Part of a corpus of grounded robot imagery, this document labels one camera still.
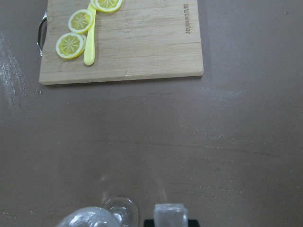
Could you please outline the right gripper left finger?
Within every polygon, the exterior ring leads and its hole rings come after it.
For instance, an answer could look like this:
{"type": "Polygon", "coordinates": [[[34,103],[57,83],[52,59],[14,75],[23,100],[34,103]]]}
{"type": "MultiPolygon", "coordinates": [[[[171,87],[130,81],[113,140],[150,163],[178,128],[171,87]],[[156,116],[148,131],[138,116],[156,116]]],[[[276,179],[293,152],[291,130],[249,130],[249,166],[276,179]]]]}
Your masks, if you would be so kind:
{"type": "Polygon", "coordinates": [[[155,223],[153,219],[146,219],[143,222],[143,227],[155,227],[155,223]]]}

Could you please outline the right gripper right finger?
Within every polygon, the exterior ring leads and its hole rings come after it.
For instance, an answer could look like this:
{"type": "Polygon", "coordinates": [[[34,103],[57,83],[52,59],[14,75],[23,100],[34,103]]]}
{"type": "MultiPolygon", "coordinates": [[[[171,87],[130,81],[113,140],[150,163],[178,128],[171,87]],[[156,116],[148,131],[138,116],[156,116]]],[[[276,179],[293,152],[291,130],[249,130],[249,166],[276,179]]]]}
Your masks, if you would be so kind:
{"type": "Polygon", "coordinates": [[[200,227],[200,224],[197,219],[189,219],[187,223],[188,227],[200,227]]]}

